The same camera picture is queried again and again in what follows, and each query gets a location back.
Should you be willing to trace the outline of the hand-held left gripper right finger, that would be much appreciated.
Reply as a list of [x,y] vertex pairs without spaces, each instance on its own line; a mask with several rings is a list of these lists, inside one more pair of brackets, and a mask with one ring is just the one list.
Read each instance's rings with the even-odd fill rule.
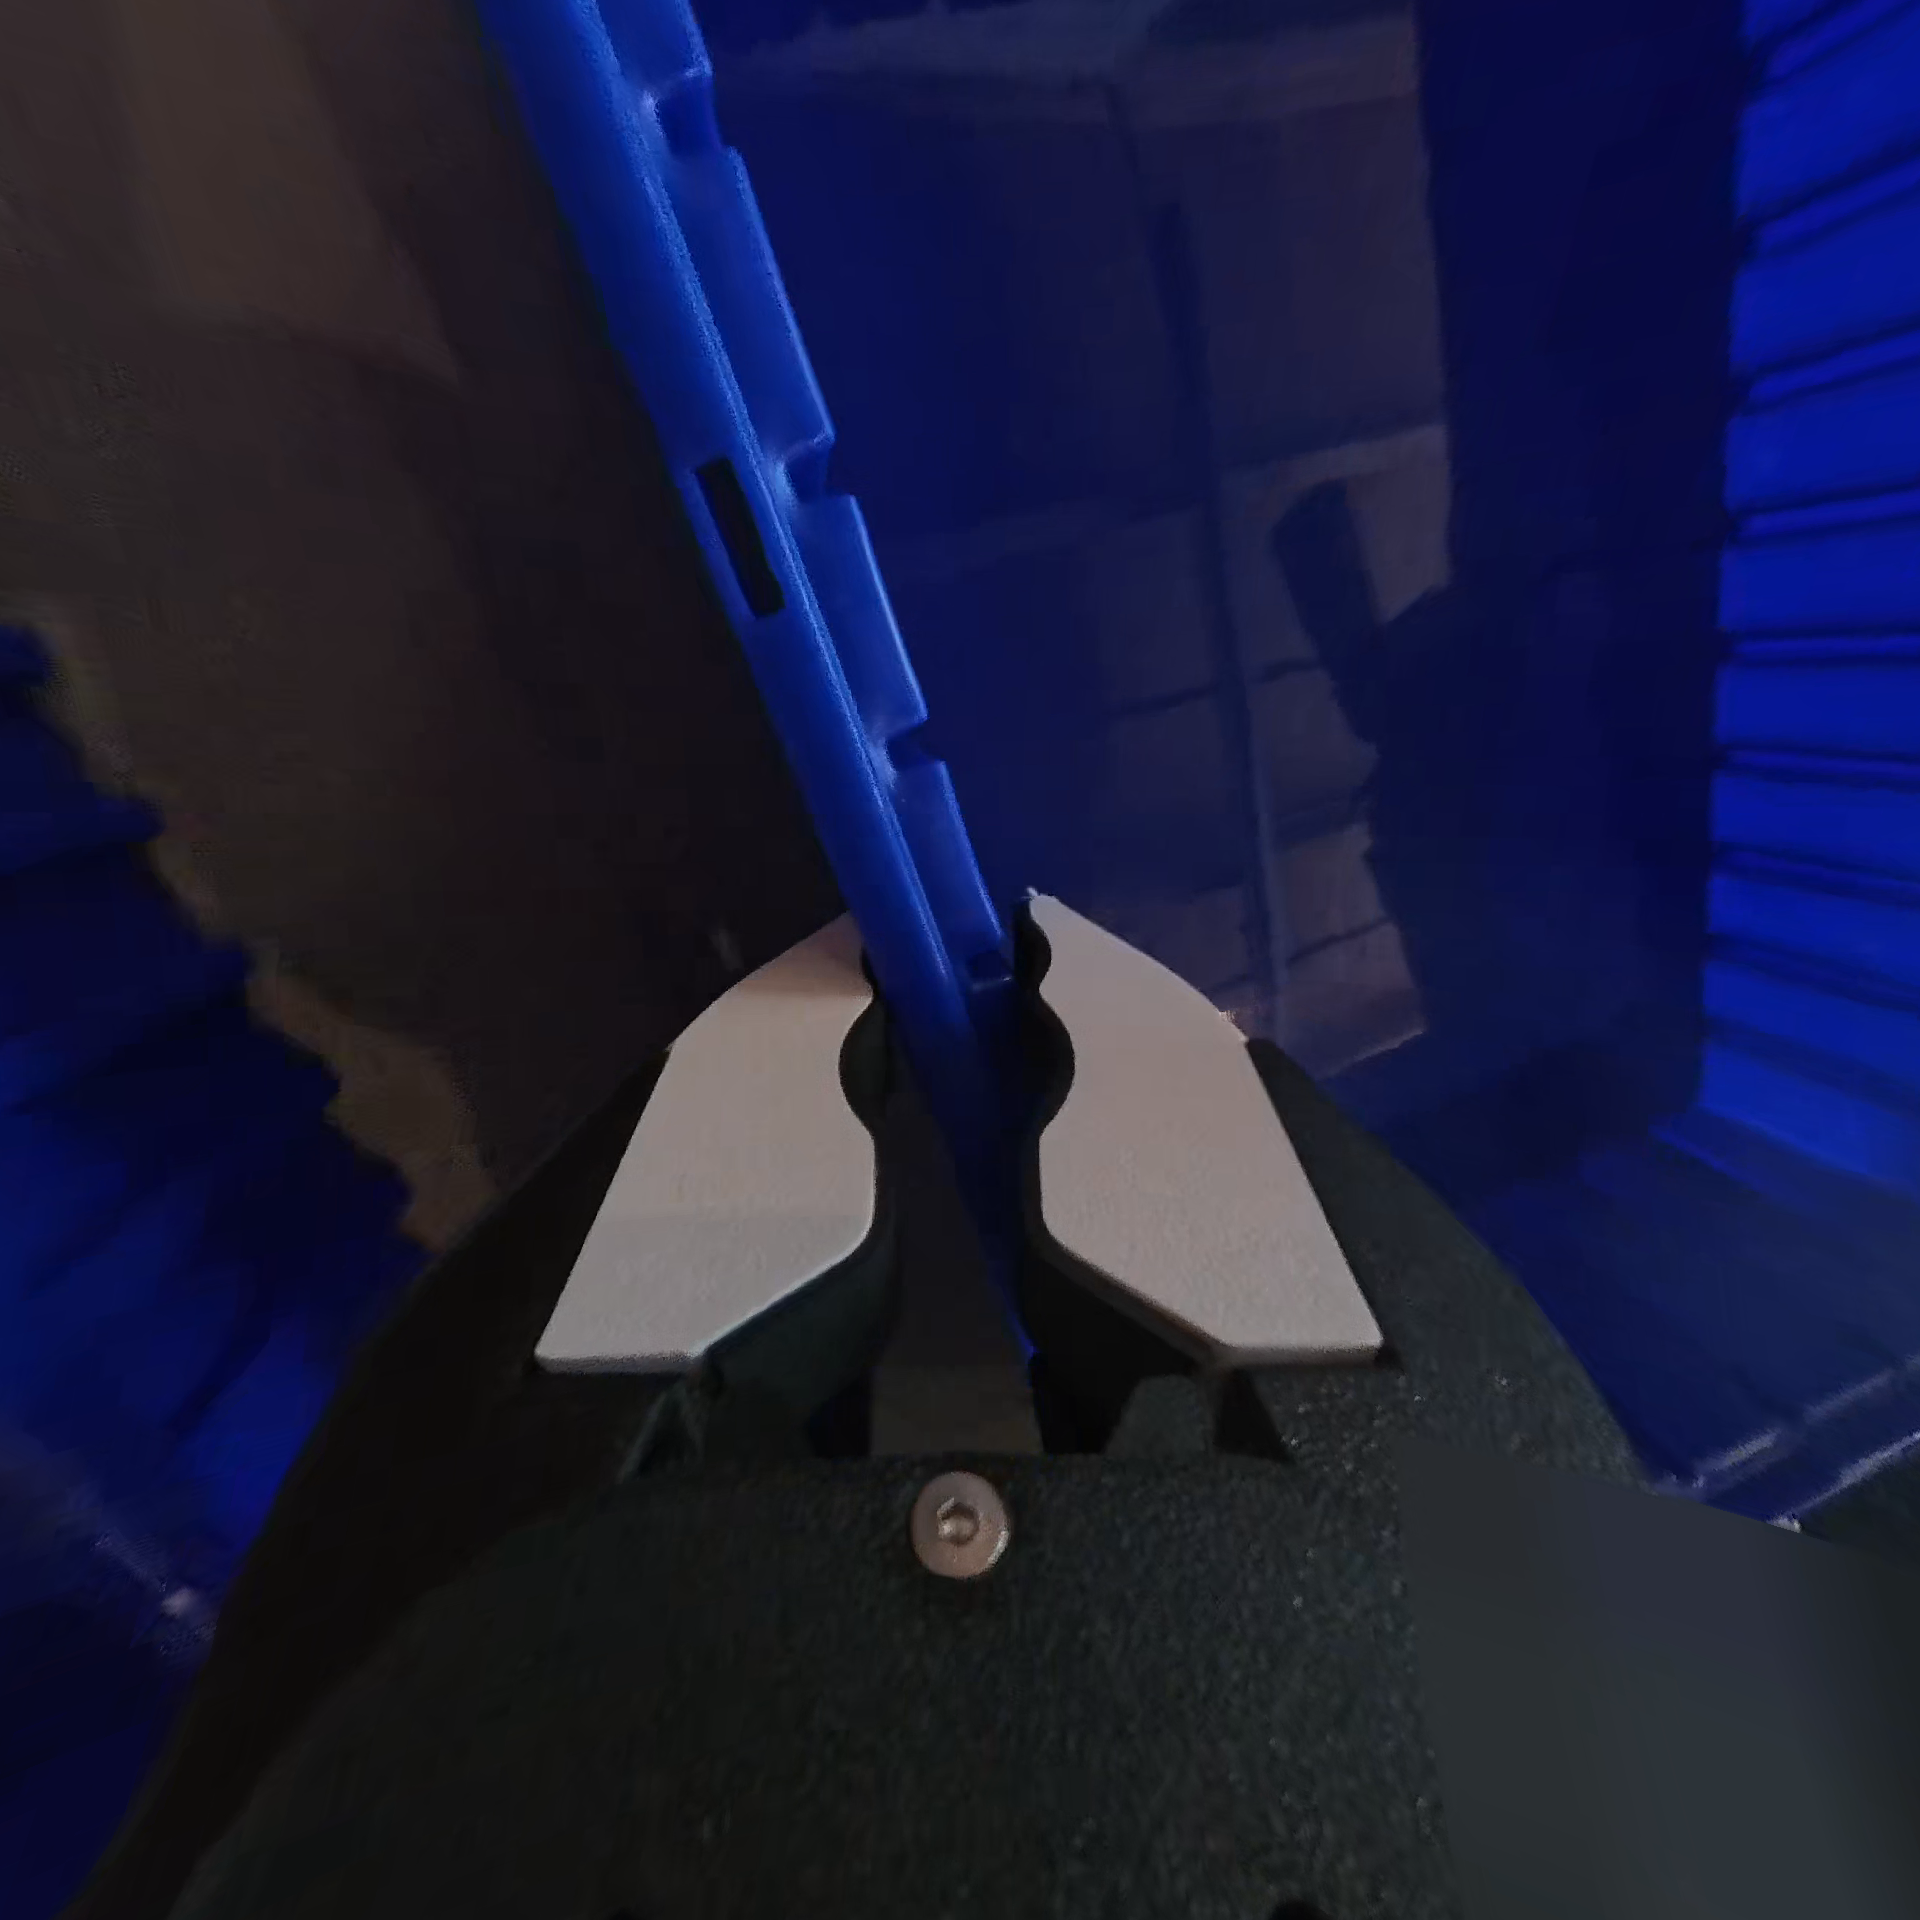
[[1068,1092],[1036,1124],[1044,1246],[1202,1367],[1379,1365],[1383,1326],[1249,1039],[1174,973],[1031,893]]

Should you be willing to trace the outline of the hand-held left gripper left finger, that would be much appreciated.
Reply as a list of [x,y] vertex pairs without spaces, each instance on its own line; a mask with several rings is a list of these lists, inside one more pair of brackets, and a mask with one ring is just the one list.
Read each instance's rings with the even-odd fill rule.
[[825,924],[668,1050],[536,1367],[843,1400],[896,1302],[889,1106],[889,1009]]

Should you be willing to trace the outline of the blue ribbed plastic bin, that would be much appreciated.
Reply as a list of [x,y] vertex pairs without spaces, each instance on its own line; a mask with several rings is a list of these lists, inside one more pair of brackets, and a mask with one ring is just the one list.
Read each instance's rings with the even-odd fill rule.
[[356,1343],[425,1269],[335,1073],[159,881],[0,634],[0,1916],[149,1769]]
[[[1914,1473],[1914,8],[483,8],[1044,1427]],[[1028,897],[1243,1039],[1383,1326],[1044,1246]]]

